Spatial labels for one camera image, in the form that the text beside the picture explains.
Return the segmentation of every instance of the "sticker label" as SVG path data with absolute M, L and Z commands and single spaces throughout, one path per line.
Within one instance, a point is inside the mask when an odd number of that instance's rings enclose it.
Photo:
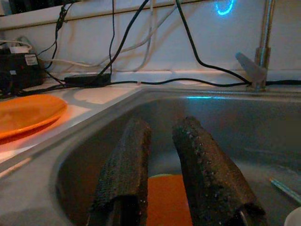
M 35 54 L 25 55 L 25 60 L 28 66 L 38 65 L 38 59 Z

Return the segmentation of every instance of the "orange plate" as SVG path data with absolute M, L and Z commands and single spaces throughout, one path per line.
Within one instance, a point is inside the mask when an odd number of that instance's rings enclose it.
M 32 95 L 0 102 L 0 139 L 57 120 L 67 104 L 51 95 Z
M 147 226 L 192 226 L 182 175 L 149 178 Z

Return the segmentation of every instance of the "sink basin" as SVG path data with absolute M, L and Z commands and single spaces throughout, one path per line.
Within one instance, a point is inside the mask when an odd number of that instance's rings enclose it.
M 195 116 L 238 165 L 267 212 L 271 226 L 282 226 L 298 207 L 270 184 L 282 181 L 301 193 L 301 96 L 281 93 L 149 91 L 108 110 L 113 120 L 79 139 L 57 159 L 55 202 L 74 225 L 85 225 L 98 176 L 127 121 L 139 117 L 152 129 L 149 176 L 181 174 L 172 126 Z

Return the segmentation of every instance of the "chrome faucet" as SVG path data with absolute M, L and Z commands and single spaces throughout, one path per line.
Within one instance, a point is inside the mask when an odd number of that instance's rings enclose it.
M 271 48 L 269 47 L 269 38 L 272 29 L 272 21 L 276 0 L 266 0 L 265 10 L 262 21 L 260 46 L 256 49 L 255 62 L 247 58 L 242 53 L 236 54 L 246 73 L 252 78 L 251 88 L 254 91 L 264 91 L 269 68 L 269 57 Z

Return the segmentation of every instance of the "stainless steel sink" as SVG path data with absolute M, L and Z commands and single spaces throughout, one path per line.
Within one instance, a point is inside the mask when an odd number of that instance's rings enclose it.
M 152 129 L 149 176 L 181 173 L 171 128 L 191 115 L 240 167 L 270 225 L 282 226 L 298 204 L 269 178 L 301 193 L 301 93 L 171 88 L 145 88 L 18 156 L 30 161 L 0 179 L 0 225 L 85 225 L 100 170 L 132 117 Z
M 271 226 L 282 226 L 289 212 L 298 207 L 273 187 L 269 178 L 301 192 L 300 98 L 235 92 L 150 92 L 142 99 L 75 144 L 61 160 L 57 198 L 74 224 L 85 225 L 100 170 L 132 117 L 145 120 L 152 129 L 149 176 L 181 173 L 172 125 L 181 117 L 195 116 L 240 167 L 267 211 Z

